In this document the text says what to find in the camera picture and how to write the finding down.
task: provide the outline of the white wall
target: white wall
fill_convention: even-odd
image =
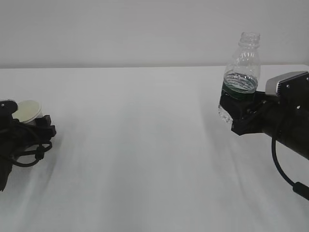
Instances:
[[[2,0],[0,67],[225,64],[240,33],[264,63],[309,63],[308,0]]]

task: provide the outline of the plastic water bottle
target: plastic water bottle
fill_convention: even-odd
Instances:
[[[243,32],[239,41],[239,48],[233,54],[224,73],[222,91],[241,101],[252,99],[260,78],[261,62],[257,49],[260,34]],[[228,112],[219,105],[220,117],[227,123],[233,119]]]

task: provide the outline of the white cup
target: white cup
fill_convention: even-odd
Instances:
[[[13,118],[17,118],[20,122],[35,125],[36,118],[43,117],[42,106],[39,102],[33,100],[21,101],[18,110],[12,114]]]

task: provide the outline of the white tabletop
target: white tabletop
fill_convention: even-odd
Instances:
[[[263,66],[266,80],[305,65]],[[309,202],[273,164],[270,138],[217,113],[224,67],[0,70],[0,99],[38,100],[54,148],[14,167],[3,232],[308,231]],[[309,162],[278,145],[309,184]]]

